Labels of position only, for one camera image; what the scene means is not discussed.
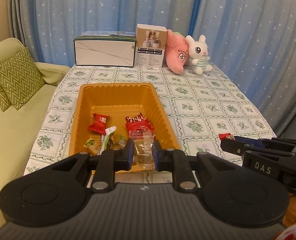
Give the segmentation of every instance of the curtain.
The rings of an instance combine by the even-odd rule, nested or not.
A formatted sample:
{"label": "curtain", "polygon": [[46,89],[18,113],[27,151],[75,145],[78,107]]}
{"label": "curtain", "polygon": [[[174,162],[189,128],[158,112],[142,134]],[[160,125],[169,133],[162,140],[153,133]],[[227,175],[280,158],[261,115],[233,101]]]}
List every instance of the curtain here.
{"label": "curtain", "polygon": [[296,114],[296,0],[201,0],[193,37],[280,135]]}
{"label": "curtain", "polygon": [[36,61],[72,66],[84,31],[135,31],[137,23],[187,35],[194,0],[9,0],[12,36]]}

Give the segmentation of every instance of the product box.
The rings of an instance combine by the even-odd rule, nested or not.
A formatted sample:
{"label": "product box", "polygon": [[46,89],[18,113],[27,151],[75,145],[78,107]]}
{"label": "product box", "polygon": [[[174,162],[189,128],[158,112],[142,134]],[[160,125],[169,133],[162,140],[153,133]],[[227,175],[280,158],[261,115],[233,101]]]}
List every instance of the product box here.
{"label": "product box", "polygon": [[166,27],[137,24],[135,66],[161,67],[167,34]]}
{"label": "product box", "polygon": [[133,67],[133,32],[88,31],[74,39],[76,65]]}

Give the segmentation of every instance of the white candy wrapper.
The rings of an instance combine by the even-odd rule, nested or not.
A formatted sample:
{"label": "white candy wrapper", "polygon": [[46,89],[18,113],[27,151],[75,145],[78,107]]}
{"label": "white candy wrapper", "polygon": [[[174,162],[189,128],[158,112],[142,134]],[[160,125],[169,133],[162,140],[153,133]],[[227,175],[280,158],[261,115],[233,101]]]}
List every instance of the white candy wrapper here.
{"label": "white candy wrapper", "polygon": [[100,151],[98,152],[98,155],[101,155],[104,150],[110,149],[113,145],[113,140],[112,136],[117,129],[116,126],[109,127],[105,129],[106,135],[101,135],[101,148]]}

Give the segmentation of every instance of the tablecloth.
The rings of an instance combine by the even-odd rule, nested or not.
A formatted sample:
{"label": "tablecloth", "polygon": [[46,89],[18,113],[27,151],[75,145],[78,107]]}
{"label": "tablecloth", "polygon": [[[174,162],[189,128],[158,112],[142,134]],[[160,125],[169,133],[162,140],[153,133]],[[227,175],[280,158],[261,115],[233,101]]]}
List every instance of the tablecloth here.
{"label": "tablecloth", "polygon": [[[33,145],[25,174],[68,156],[73,113],[79,88],[85,83],[150,82],[154,85],[181,149],[187,155],[208,151],[235,164],[239,156],[223,152],[219,133],[249,138],[271,138],[272,129],[258,109],[215,65],[201,76],[191,67],[182,75],[167,66],[74,66],[58,85]],[[129,183],[171,182],[168,172],[118,173],[116,181]]]}

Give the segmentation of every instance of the stuffed animal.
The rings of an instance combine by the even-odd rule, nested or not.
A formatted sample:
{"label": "stuffed animal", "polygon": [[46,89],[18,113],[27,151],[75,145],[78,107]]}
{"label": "stuffed animal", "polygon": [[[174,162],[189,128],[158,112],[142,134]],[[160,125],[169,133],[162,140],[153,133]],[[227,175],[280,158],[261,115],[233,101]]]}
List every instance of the stuffed animal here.
{"label": "stuffed animal", "polygon": [[187,35],[186,41],[189,44],[189,55],[192,58],[191,64],[193,71],[199,75],[201,75],[203,71],[211,71],[212,66],[207,64],[210,57],[208,57],[206,37],[200,35],[199,40],[195,41],[192,36]]}
{"label": "stuffed animal", "polygon": [[167,66],[172,72],[176,74],[184,72],[184,65],[189,65],[189,44],[183,35],[168,30],[165,57]]}

